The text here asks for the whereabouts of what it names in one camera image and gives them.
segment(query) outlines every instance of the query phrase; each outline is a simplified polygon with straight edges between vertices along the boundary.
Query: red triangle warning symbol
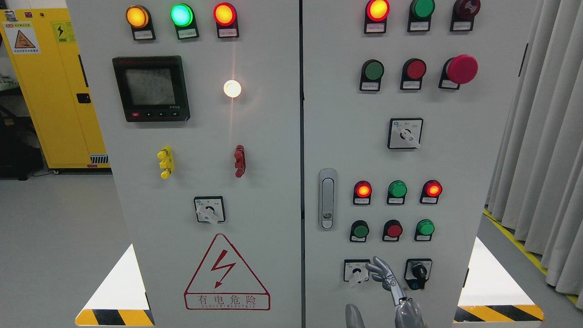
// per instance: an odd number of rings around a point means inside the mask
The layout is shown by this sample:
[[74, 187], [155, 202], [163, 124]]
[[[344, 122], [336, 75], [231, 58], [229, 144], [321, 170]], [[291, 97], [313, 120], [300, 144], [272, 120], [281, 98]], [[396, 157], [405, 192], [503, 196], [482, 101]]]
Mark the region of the red triangle warning symbol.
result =
[[30, 42], [29, 38], [27, 38], [21, 30], [18, 30], [18, 34], [16, 35], [16, 43], [14, 44], [14, 48], [36, 48], [32, 42]]
[[184, 291], [189, 310], [270, 310], [271, 296], [227, 237], [218, 233]]

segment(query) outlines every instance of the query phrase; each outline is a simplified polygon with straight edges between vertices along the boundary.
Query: lightning bolt symbol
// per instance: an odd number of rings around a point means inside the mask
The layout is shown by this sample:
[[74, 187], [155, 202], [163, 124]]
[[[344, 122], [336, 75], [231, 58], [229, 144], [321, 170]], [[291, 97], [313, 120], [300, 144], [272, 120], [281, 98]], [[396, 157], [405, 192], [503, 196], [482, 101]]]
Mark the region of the lightning bolt symbol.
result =
[[219, 258], [217, 259], [217, 262], [215, 262], [215, 265], [213, 266], [212, 269], [210, 269], [211, 271], [215, 271], [218, 269], [223, 269], [223, 268], [229, 268], [224, 274], [223, 274], [223, 278], [221, 278], [219, 281], [217, 281], [215, 283], [215, 289], [217, 289], [219, 286], [221, 286], [223, 283], [223, 279], [225, 277], [227, 277], [227, 275], [229, 274], [229, 272], [231, 272], [231, 270], [233, 269], [233, 267], [235, 266], [236, 263], [229, 263], [229, 264], [225, 264], [223, 266], [218, 266], [219, 263], [224, 259], [225, 255], [227, 255], [227, 250], [223, 249], [223, 251], [221, 252], [221, 254], [219, 255]]

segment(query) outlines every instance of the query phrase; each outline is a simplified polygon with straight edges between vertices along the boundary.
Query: digital power meter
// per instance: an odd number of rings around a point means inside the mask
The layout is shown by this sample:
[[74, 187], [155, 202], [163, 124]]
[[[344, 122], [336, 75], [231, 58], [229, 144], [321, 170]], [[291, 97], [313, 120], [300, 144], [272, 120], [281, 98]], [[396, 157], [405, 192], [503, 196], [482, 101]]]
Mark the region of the digital power meter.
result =
[[116, 57], [112, 62], [126, 121], [190, 118], [180, 56]]

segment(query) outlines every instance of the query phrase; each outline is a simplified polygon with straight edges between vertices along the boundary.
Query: electrical hazard warning sign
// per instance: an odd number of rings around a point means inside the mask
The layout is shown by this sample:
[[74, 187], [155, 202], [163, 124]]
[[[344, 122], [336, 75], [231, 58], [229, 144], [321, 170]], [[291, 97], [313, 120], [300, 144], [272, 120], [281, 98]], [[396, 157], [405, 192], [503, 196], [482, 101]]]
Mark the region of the electrical hazard warning sign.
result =
[[75, 43], [75, 31], [73, 31], [73, 24], [70, 20], [63, 20], [59, 22], [51, 22], [52, 30], [55, 32], [57, 43]]
[[184, 292], [189, 310], [270, 310], [271, 296], [227, 237], [218, 233]]
[[2, 22], [6, 42], [13, 54], [39, 54], [40, 47], [31, 22]]

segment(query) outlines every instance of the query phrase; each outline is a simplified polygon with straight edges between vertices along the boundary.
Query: robotic hand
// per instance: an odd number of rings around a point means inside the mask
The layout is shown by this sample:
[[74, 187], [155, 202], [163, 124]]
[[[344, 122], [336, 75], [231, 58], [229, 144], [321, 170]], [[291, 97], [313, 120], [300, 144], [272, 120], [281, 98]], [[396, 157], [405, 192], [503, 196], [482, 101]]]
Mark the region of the robotic hand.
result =
[[[374, 256], [373, 263], [367, 264], [366, 269], [373, 273], [374, 281], [382, 282], [382, 287], [391, 292], [395, 305], [395, 327], [427, 328], [419, 305], [412, 298], [407, 298], [387, 262]], [[360, 311], [352, 304], [346, 305], [346, 327], [364, 328]]]

